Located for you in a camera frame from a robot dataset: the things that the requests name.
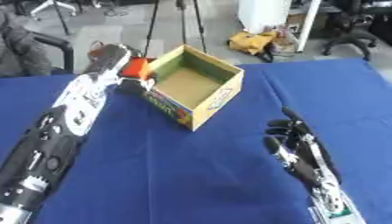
open box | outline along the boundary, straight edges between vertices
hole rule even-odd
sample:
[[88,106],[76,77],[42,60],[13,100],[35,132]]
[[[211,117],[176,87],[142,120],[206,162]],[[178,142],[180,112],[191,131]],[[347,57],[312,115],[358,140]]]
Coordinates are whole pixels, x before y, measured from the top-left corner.
[[149,64],[157,85],[143,97],[195,131],[242,88],[243,70],[189,45]]

chair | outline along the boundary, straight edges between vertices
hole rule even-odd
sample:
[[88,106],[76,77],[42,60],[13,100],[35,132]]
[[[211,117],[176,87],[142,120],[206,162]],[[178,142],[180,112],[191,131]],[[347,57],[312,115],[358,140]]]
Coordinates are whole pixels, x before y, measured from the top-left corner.
[[[76,3],[77,3],[78,6],[79,6],[79,10],[82,11],[82,9],[81,9],[81,2],[80,2],[79,0],[77,0]],[[62,3],[62,2],[59,2],[59,1],[57,1],[57,0],[45,0],[41,5],[39,5],[37,8],[35,8],[34,10],[32,10],[32,11],[30,12],[30,15],[31,15],[34,19],[39,20],[39,17],[37,17],[37,13],[39,13],[40,11],[42,11],[42,10],[44,10],[44,9],[46,9],[46,8],[48,8],[48,7],[50,7],[50,6],[52,6],[52,5],[53,5],[54,7],[56,7],[55,4],[57,4],[59,7],[62,7],[62,8],[65,8],[65,9],[70,10],[70,11],[71,11],[71,13],[70,13],[71,16],[76,16],[76,8],[75,8],[73,5],[68,4],[68,3]]]
[[62,68],[54,67],[52,74],[73,74],[74,73],[74,49],[67,40],[56,38],[44,33],[33,32],[34,39],[44,45],[59,48],[63,53],[64,65]]
[[330,55],[331,49],[336,45],[353,44],[362,50],[364,60],[370,60],[368,48],[376,46],[377,37],[363,28],[372,24],[375,15],[391,10],[392,1],[336,0],[335,5],[343,12],[332,15],[328,21],[326,28],[333,31],[334,38],[326,43],[323,54]]

blue tablecloth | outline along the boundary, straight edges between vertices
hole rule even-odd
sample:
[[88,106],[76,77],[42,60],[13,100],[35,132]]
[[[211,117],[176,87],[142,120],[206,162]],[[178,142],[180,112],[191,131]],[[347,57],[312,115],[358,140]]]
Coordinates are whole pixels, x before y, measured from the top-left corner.
[[[135,96],[109,97],[37,223],[311,223],[305,189],[262,146],[282,104],[319,134],[368,223],[391,223],[389,85],[356,59],[242,67],[242,92],[195,133]],[[71,79],[0,80],[0,159]]]

floor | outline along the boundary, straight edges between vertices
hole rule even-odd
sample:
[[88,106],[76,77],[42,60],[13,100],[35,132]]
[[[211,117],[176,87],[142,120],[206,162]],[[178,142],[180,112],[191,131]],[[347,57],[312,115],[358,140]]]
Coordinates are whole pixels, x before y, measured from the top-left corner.
[[[157,23],[153,33],[149,56],[158,57],[181,44],[180,13],[175,7],[174,0],[161,0],[157,16]],[[201,49],[199,29],[196,16],[191,4],[185,12],[186,30],[190,45]],[[226,60],[232,64],[260,63],[256,57],[240,52],[233,52],[226,47],[226,40],[242,27],[236,16],[237,0],[201,0],[199,7],[202,21],[206,30],[206,44],[208,53]],[[86,53],[94,41],[104,43],[124,43],[141,50],[144,49],[147,31],[151,21],[153,5],[132,5],[116,8],[116,12],[126,15],[106,17],[104,12],[108,7],[96,9],[84,6],[84,13],[70,17],[66,10],[66,22],[72,35],[66,37],[73,43],[75,49],[75,70],[82,70],[88,63]],[[40,12],[41,21],[29,17],[20,17],[20,23],[26,28],[64,38],[64,32],[54,9]],[[336,58],[360,57],[360,52],[350,45],[340,45],[333,48],[332,56],[320,55],[323,40],[310,40],[303,53],[286,60],[326,60]],[[62,58],[55,49],[47,49],[52,63],[61,66]],[[373,59],[370,62],[387,81],[392,82],[392,48],[380,41],[376,48],[371,49]]]

robot finger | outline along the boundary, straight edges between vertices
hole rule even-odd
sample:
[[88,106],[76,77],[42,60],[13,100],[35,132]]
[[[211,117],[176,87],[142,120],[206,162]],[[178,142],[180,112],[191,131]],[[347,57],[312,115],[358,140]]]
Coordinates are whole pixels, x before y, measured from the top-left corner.
[[273,120],[268,122],[268,126],[271,128],[285,128],[285,129],[289,129],[291,127],[291,125],[293,124],[293,121],[291,120]]
[[266,129],[265,133],[268,135],[281,135],[281,136],[287,136],[290,133],[290,129],[284,129],[284,128],[272,128],[272,129]]

